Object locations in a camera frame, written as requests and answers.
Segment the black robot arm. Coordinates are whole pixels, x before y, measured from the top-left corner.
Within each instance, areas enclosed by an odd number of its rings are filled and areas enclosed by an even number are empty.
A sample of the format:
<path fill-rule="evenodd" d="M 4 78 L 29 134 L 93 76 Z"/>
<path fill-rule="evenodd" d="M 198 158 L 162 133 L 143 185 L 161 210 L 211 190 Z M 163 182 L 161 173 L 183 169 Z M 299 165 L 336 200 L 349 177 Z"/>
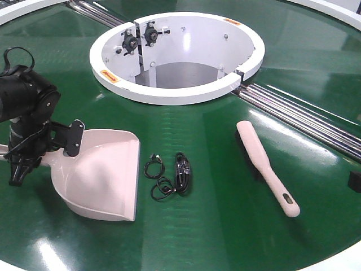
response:
<path fill-rule="evenodd" d="M 68 126 L 52 121 L 61 94 L 34 71 L 34 62 L 12 67 L 10 51 L 12 48 L 4 51 L 1 72 L 1 121 L 10 122 L 7 152 L 2 156 L 10 163 L 9 184 L 21 186 L 47 152 L 61 148 L 65 155 L 77 156 L 85 125 L 80 120 Z"/>

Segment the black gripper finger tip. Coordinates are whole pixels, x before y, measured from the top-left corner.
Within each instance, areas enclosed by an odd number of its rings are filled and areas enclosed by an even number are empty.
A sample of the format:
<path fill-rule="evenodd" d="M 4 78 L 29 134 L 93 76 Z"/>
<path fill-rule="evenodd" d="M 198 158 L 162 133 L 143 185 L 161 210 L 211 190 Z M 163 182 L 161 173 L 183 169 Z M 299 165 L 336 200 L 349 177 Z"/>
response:
<path fill-rule="evenodd" d="M 360 172 L 351 171 L 349 173 L 348 187 L 356 193 L 361 193 L 361 175 Z"/>

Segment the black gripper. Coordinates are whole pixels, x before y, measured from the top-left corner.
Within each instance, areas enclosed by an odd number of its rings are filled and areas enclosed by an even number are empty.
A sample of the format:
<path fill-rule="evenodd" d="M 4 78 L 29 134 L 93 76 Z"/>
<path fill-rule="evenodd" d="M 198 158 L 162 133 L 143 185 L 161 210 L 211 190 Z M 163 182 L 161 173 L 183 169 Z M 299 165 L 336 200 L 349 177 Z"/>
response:
<path fill-rule="evenodd" d="M 47 120 L 36 124 L 28 117 L 10 120 L 7 160 L 11 161 L 10 186 L 21 186 L 27 174 L 39 167 L 39 157 L 63 148 L 63 155 L 75 157 L 80 152 L 85 125 L 74 120 L 70 126 Z"/>

